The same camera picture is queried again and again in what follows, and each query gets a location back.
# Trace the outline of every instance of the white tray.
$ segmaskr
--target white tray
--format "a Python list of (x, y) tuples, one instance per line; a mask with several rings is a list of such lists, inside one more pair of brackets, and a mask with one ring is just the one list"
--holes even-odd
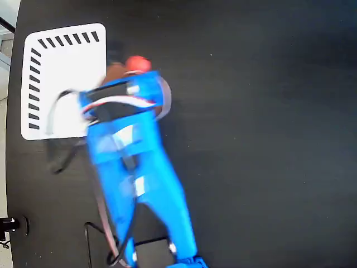
[(25, 39), (21, 84), (21, 135), (27, 140), (86, 135), (76, 95), (57, 104), (54, 134), (47, 116), (65, 89), (91, 90), (105, 76), (105, 27), (88, 24), (34, 32)]

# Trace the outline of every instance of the blue robotic arm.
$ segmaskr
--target blue robotic arm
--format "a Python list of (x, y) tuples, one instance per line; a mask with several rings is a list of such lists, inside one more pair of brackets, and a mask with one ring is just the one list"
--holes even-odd
[[(133, 106), (135, 112), (90, 125), (86, 137), (88, 149), (120, 243), (129, 231), (136, 200), (147, 205), (166, 225), (176, 251), (176, 264), (168, 267), (206, 268), (203, 259), (196, 256), (197, 246), (184, 191), (161, 144), (155, 112), (156, 107), (163, 105), (160, 79), (158, 72), (150, 71), (104, 85), (109, 89), (126, 85), (128, 92), (135, 89), (123, 96), (125, 105)], [(80, 103), (84, 113), (90, 116), (102, 105), (100, 100), (88, 98), (88, 93), (80, 95)], [(124, 164), (120, 150), (135, 157), (134, 173)], [(132, 237), (124, 255), (129, 266), (137, 266)]]

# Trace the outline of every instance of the black clamp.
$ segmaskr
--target black clamp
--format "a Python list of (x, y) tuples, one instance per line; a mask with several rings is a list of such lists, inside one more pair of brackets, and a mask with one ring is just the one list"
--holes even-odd
[(6, 236), (5, 233), (8, 232), (15, 232), (18, 229), (23, 229), (25, 232), (25, 236), (28, 235), (28, 219), (25, 216), (22, 216), (22, 218), (17, 219), (17, 218), (0, 218), (0, 245), (2, 245), (4, 248), (9, 249), (8, 243), (10, 242), (6, 241)]

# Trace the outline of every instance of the red object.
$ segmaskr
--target red object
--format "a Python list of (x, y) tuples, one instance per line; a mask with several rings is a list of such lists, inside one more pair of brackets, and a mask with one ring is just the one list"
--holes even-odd
[(129, 71), (147, 72), (151, 70), (151, 62), (141, 56), (131, 56), (126, 62), (126, 67)]

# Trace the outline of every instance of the black table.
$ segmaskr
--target black table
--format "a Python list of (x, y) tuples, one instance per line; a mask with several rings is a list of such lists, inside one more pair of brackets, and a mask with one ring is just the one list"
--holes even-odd
[[(28, 216), (31, 233), (11, 236), (15, 268), (86, 267), (82, 225), (99, 223), (86, 159), (49, 174), (42, 142), (20, 134), (20, 89), (27, 35), (94, 22), (170, 82), (162, 139), (210, 267), (355, 267), (354, 0), (26, 0), (9, 82), (6, 183), (8, 213)], [(162, 232), (149, 217), (136, 236)], [(92, 237), (94, 267), (103, 267), (108, 248)]]

